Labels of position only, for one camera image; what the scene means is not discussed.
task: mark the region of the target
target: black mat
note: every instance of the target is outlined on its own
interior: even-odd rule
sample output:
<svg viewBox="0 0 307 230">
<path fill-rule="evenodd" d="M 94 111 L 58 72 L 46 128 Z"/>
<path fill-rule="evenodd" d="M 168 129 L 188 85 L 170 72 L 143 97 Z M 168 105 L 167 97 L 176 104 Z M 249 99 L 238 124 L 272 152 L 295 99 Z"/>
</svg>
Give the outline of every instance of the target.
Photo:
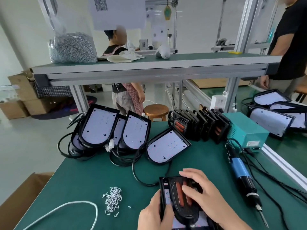
<svg viewBox="0 0 307 230">
<path fill-rule="evenodd" d="M 97 98 L 93 96 L 86 96 L 88 104 L 95 104 L 97 102 Z M 58 119 L 70 115 L 74 115 L 78 113 L 77 105 L 75 104 L 75 101 L 71 99 L 71 102 L 65 102 L 62 104 L 59 104 L 56 108 L 51 110 L 47 114 L 42 115 L 32 115 L 31 117 L 33 119 L 39 119 L 39 120 L 48 120 L 48 119 Z"/>
</svg>

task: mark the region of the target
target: black t-shirt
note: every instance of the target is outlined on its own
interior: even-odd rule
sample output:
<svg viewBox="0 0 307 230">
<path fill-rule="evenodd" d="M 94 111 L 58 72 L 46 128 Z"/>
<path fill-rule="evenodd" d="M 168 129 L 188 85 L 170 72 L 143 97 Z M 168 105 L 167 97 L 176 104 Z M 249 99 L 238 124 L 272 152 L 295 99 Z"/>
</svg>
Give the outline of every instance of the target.
<svg viewBox="0 0 307 230">
<path fill-rule="evenodd" d="M 276 29 L 268 54 L 271 54 L 280 36 L 294 34 L 290 48 L 282 57 L 273 80 L 292 80 L 303 77 L 307 66 L 307 0 L 298 0 L 288 7 Z"/>
<path fill-rule="evenodd" d="M 103 54 L 104 55 L 106 55 L 106 54 L 118 55 L 122 51 L 127 51 L 127 50 L 128 49 L 115 44 L 115 45 L 109 46 Z M 113 83 L 112 84 L 112 92 L 120 93 L 120 92 L 124 92 L 124 91 L 126 91 L 126 88 L 121 83 Z"/>
</svg>

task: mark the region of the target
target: power outlet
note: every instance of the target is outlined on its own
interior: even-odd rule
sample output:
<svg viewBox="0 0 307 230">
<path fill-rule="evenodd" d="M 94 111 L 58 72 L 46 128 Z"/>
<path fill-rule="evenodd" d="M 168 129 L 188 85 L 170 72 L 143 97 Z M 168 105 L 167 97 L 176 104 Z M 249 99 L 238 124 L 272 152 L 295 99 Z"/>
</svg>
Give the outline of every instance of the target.
<svg viewBox="0 0 307 230">
<path fill-rule="evenodd" d="M 212 96 L 210 109 L 224 109 L 225 102 L 226 97 L 224 95 L 214 95 Z"/>
</svg>

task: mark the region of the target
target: qr code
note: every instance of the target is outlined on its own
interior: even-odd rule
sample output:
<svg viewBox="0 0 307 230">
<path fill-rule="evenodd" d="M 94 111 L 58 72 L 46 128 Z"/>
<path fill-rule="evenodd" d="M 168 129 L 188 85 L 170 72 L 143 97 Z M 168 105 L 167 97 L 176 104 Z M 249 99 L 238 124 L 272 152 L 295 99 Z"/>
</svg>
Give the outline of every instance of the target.
<svg viewBox="0 0 307 230">
<path fill-rule="evenodd" d="M 94 1 L 95 1 L 97 12 L 108 10 L 108 6 L 106 5 L 106 0 L 94 0 Z"/>
</svg>

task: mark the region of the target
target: human hand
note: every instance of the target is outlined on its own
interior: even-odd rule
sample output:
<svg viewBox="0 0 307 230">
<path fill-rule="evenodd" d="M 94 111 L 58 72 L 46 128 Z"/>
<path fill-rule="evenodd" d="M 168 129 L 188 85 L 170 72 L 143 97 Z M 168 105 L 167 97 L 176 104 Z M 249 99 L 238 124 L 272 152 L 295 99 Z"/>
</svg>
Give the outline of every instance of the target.
<svg viewBox="0 0 307 230">
<path fill-rule="evenodd" d="M 228 205 L 225 199 L 220 194 L 215 185 L 210 182 L 207 176 L 197 169 L 183 169 L 179 174 L 186 178 L 192 178 L 203 189 L 203 193 L 199 193 L 193 188 L 183 185 L 182 191 L 190 198 L 195 200 L 202 210 L 224 230 L 251 230 L 244 223 L 234 210 Z"/>
<path fill-rule="evenodd" d="M 269 76 L 261 76 L 260 77 L 260 87 L 263 89 L 268 89 L 269 88 Z"/>
<path fill-rule="evenodd" d="M 173 226 L 174 211 L 171 205 L 166 205 L 164 217 L 160 219 L 160 196 L 158 190 L 151 198 L 148 207 L 140 212 L 138 217 L 138 230 L 171 230 Z"/>
<path fill-rule="evenodd" d="M 145 101 L 145 94 L 143 91 L 138 92 L 139 102 L 143 103 Z"/>
</svg>

